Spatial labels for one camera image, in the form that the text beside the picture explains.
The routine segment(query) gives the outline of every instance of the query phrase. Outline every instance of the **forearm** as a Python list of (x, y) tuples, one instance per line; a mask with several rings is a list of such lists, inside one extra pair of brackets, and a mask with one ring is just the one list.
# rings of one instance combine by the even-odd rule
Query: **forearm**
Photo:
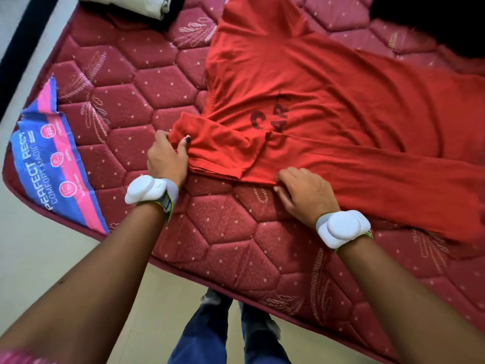
[(361, 236), (337, 252), (406, 364), (485, 362), (485, 335)]
[(59, 363), (106, 362), (164, 223), (159, 205), (137, 206), (9, 328), (0, 350)]

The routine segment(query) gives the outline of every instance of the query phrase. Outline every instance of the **white plastic bag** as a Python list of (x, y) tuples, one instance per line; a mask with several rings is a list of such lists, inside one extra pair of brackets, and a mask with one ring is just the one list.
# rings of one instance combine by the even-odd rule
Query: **white plastic bag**
[(163, 14), (170, 11), (170, 2), (172, 0), (80, 0), (80, 1), (94, 1), (101, 4), (114, 4), (121, 8), (137, 12), (155, 18), (163, 19)]

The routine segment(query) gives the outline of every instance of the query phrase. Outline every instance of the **hexagonal quilted pattern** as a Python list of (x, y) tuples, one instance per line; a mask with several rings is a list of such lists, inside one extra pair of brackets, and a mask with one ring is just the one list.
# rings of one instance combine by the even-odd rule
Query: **hexagonal quilted pattern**
[[(293, 1), (313, 30), (350, 48), (427, 68), (485, 75), (483, 60), (458, 57), (407, 28), (370, 22), (372, 0)], [(186, 0), (167, 33), (115, 11), (81, 5), (45, 64), (32, 94), (47, 77), (56, 76), (60, 110), (110, 229), (131, 209), (124, 203), (126, 186), (146, 173), (155, 130), (169, 130), (181, 112), (203, 110), (205, 60), (226, 2)], [(3, 176), (26, 200), (11, 153)], [(485, 251), (384, 220), (372, 224), (377, 242), (394, 259), (485, 330)], [(286, 213), (271, 189), (190, 175), (153, 257), (160, 268), (235, 293), (382, 361), (398, 360), (342, 262)]]

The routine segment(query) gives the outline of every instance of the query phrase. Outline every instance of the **hand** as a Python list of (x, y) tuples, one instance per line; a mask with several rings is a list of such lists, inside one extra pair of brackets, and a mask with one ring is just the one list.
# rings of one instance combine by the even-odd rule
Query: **hand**
[(306, 168), (288, 167), (278, 172), (276, 182), (282, 182), (289, 190), (275, 186), (274, 190), (289, 214), (309, 227), (315, 227), (320, 216), (340, 211), (332, 186)]
[(189, 157), (187, 156), (187, 145), (190, 143), (190, 136), (184, 137), (177, 147), (177, 153), (167, 139), (168, 133), (157, 130), (155, 142), (148, 152), (149, 173), (154, 178), (167, 178), (172, 180), (181, 188), (187, 177)]

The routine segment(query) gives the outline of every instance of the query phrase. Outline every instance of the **blue jeans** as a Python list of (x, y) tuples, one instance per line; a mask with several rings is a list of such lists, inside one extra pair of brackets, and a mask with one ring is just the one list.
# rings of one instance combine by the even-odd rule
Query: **blue jeans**
[[(172, 352), (168, 364), (226, 364), (227, 314), (232, 299), (207, 292)], [(240, 304), (246, 364), (291, 364), (278, 342), (279, 329), (270, 315)]]

